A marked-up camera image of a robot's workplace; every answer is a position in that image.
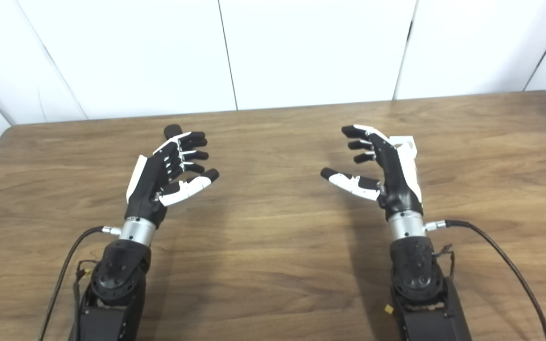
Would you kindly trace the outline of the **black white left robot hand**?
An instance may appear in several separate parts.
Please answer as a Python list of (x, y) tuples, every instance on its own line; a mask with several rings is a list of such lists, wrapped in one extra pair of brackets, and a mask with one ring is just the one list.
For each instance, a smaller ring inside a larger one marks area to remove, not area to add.
[(199, 151), (208, 141), (204, 132), (182, 132), (172, 125), (165, 130), (165, 142), (151, 155), (140, 155), (126, 192), (125, 219), (160, 227), (167, 208), (201, 192), (219, 178), (217, 169), (206, 170), (196, 160), (205, 161), (209, 154)]

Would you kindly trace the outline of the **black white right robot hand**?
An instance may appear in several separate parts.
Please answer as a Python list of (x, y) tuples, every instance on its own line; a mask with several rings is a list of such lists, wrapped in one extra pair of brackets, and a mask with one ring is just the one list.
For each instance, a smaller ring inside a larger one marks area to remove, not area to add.
[(352, 141), (349, 149), (364, 149), (354, 157), (355, 163), (374, 161), (383, 179), (371, 179), (323, 168), (321, 176), (354, 196), (377, 201), (386, 219), (404, 211), (423, 215), (422, 190), (419, 185), (416, 156), (418, 149), (411, 135), (385, 136), (371, 126), (343, 126), (341, 132)]

